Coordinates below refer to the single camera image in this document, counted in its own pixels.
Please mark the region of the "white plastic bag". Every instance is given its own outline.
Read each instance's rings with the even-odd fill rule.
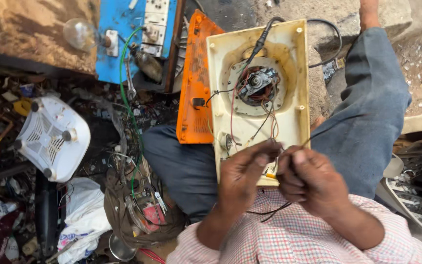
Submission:
[[[81,177],[70,180],[67,188],[71,201],[67,198],[67,227],[60,234],[58,251],[74,239],[78,241],[58,256],[60,264],[73,264],[89,256],[97,248],[100,235],[112,229],[104,210],[104,194],[99,184]]]

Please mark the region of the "man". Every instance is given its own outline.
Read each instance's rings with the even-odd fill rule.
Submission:
[[[168,263],[422,263],[406,220],[372,200],[411,97],[378,0],[360,2],[343,102],[313,134],[368,115],[314,138],[313,150],[246,148],[222,162],[218,187],[212,146],[181,145],[171,127],[144,135],[144,155],[192,223]],[[256,188],[278,155],[279,187]]]

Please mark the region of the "metal bowl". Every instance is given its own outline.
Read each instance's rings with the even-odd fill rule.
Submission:
[[[112,233],[110,239],[108,240],[108,246],[115,258],[121,261],[132,260],[135,257],[137,251],[137,249],[132,249],[126,246],[120,238],[115,236],[114,233]]]

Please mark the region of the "blue wooden board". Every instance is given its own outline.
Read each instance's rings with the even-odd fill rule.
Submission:
[[[100,3],[100,21],[98,29],[100,33],[105,34],[107,30],[116,30],[124,39],[127,39],[132,33],[133,28],[144,24],[144,10],[146,9],[146,0],[138,0],[133,10],[128,8],[131,0],[101,0]],[[169,14],[167,16],[167,28],[162,49],[162,57],[168,58],[170,46],[173,37],[173,24],[175,21],[175,13],[177,10],[177,0],[170,0]],[[136,37],[132,37],[130,44],[136,42],[141,45],[143,32],[139,31]],[[96,72],[98,80],[109,83],[120,83],[120,57],[124,47],[123,41],[120,39],[118,57],[111,57],[106,54],[103,46],[97,47]],[[138,72],[138,67],[131,60],[131,75],[134,76]],[[121,79],[126,80],[125,64],[122,64]]]

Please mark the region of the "wrench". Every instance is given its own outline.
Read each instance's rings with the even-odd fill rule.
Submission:
[[[126,91],[126,96],[128,100],[132,101],[136,97],[136,89],[133,87],[133,79],[131,78],[131,69],[129,66],[130,63],[130,55],[124,60],[125,68],[126,68],[126,79],[128,82],[128,90]]]

